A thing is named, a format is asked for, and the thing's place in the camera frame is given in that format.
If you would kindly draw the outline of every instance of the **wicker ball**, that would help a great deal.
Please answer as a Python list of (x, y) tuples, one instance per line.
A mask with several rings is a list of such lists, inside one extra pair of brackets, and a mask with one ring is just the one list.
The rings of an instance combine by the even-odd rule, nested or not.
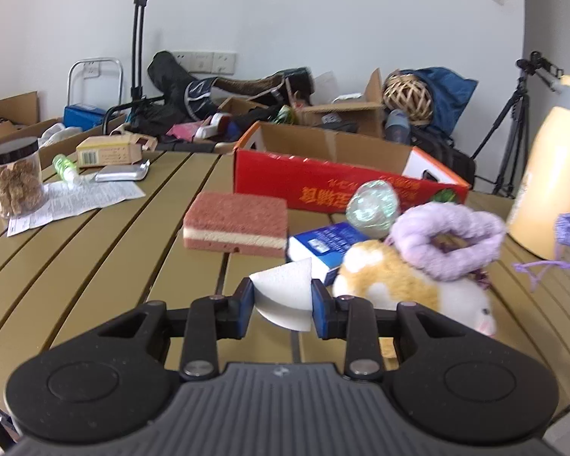
[(395, 70), (384, 82), (384, 104), (391, 111), (406, 112), (412, 125), (428, 125), (433, 116), (433, 100), (426, 84), (411, 73)]

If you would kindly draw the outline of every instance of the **layered sponge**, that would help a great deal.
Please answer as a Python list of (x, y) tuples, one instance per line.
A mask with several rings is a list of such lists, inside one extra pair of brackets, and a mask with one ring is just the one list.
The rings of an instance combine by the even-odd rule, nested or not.
[(287, 203), (273, 197), (201, 192), (184, 216), (184, 245), (285, 257)]

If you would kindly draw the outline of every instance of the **blue cooler box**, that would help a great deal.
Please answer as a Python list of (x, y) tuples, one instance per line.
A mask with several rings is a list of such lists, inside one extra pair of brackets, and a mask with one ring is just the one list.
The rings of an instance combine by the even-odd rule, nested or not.
[(106, 112), (88, 104), (72, 104), (63, 112), (63, 124), (66, 127), (80, 127), (82, 131), (92, 129), (103, 122)]

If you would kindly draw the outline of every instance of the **white sponge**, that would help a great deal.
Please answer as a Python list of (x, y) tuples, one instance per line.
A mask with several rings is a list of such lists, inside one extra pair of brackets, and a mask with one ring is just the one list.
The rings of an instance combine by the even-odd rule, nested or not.
[(304, 259), (251, 274), (258, 312), (282, 328), (310, 331), (311, 270), (311, 260)]

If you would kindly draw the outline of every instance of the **stuffed animal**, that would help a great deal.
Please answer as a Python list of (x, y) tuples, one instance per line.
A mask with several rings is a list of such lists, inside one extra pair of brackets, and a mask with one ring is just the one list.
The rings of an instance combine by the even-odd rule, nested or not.
[[(345, 254), (332, 294), (366, 298), (375, 308), (395, 310), (400, 301), (415, 301), (487, 336), (496, 333), (490, 299), (464, 277), (437, 282), (404, 262), (397, 250), (378, 240), (353, 245)], [(381, 338), (386, 358), (394, 358), (392, 340)]]

